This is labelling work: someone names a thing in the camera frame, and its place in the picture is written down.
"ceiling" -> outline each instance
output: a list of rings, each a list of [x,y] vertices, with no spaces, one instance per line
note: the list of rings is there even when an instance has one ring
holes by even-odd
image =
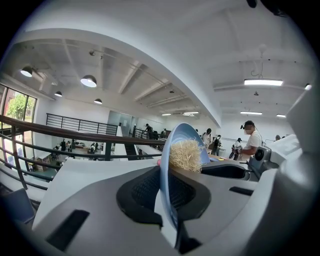
[[[145,8],[157,19],[168,22],[170,29],[192,46],[211,79],[210,90],[217,95],[223,114],[253,111],[263,112],[264,117],[285,115],[306,84],[313,84],[316,79],[313,55],[299,31],[289,18],[274,16],[260,2],[255,9],[245,0],[126,3]],[[178,89],[156,70],[99,45],[61,38],[15,44],[3,72],[38,90],[40,83],[27,81],[19,73],[25,65],[31,65],[62,88],[81,87],[80,78],[91,74],[97,79],[98,88],[121,94],[159,114],[202,111],[188,92]],[[243,85],[244,79],[256,78],[253,75],[258,73],[263,78],[281,79],[283,85]]]

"chair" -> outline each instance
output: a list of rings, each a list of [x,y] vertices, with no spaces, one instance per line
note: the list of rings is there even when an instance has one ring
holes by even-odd
[[[11,219],[27,224],[35,218],[34,209],[24,188],[2,196],[1,201]]]

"blue plate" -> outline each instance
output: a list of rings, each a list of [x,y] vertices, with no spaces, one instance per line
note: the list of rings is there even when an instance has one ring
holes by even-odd
[[[174,207],[170,203],[169,196],[169,181],[168,181],[168,169],[169,169],[169,156],[170,156],[170,147],[171,144],[175,144],[177,142],[185,141],[185,140],[196,140],[200,147],[203,147],[201,150],[201,163],[207,164],[210,162],[208,153],[206,148],[204,148],[204,143],[200,138],[199,134],[196,130],[188,123],[180,123],[178,124],[170,133],[167,138],[161,156],[161,164],[160,164],[160,191],[162,204],[164,207],[164,211],[167,214],[167,217],[171,224],[177,228],[178,220],[177,213]]]

